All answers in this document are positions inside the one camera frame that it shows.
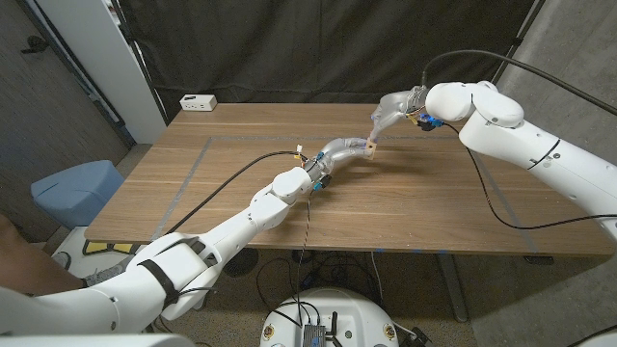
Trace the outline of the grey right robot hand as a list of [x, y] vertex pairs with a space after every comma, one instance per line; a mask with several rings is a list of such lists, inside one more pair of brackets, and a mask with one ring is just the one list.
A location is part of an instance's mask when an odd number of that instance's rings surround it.
[[373, 129], [368, 139], [377, 142], [379, 135], [388, 127], [399, 120], [406, 118], [407, 114], [413, 113], [425, 105], [426, 95], [429, 89], [425, 86], [414, 86], [408, 91], [388, 93], [384, 95], [371, 114]]

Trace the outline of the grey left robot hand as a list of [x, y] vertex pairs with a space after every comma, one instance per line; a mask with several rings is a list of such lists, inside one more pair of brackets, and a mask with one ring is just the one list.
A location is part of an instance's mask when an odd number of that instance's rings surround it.
[[305, 166], [310, 180], [316, 182], [331, 174], [337, 166], [354, 159], [371, 159], [376, 144], [363, 138], [337, 138], [327, 143]]

